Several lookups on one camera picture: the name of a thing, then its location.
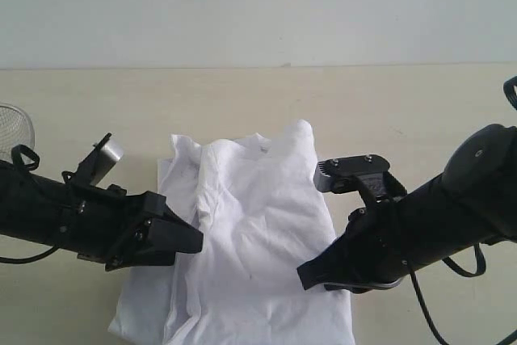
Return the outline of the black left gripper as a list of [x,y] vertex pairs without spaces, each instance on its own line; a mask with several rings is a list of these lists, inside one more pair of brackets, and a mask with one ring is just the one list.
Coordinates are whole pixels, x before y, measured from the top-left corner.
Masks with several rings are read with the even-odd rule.
[[163,220],[166,199],[146,191],[73,185],[75,213],[67,220],[60,248],[101,263],[106,271],[168,266],[170,253],[202,251],[204,235],[189,224]]

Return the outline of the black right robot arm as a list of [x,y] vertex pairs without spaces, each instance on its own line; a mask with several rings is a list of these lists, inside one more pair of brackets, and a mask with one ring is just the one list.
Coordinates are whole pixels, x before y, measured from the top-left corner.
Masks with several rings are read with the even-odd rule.
[[302,287],[389,289],[417,271],[484,243],[516,239],[516,130],[491,124],[469,137],[443,172],[407,191],[376,154],[317,164],[323,193],[358,192],[342,236],[297,269]]

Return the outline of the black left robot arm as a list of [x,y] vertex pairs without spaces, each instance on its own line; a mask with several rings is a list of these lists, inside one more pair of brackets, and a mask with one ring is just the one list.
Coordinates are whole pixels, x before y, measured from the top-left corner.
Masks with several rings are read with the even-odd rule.
[[177,216],[166,197],[122,187],[63,183],[1,164],[1,234],[47,246],[27,258],[3,257],[3,264],[29,264],[57,250],[100,263],[106,271],[174,265],[178,253],[197,254],[204,235]]

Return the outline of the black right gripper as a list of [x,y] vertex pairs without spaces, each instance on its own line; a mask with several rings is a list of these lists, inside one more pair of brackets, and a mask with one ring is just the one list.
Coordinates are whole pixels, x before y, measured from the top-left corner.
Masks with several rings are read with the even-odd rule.
[[375,203],[355,210],[343,235],[297,269],[301,286],[327,291],[387,290],[416,271],[416,207]]

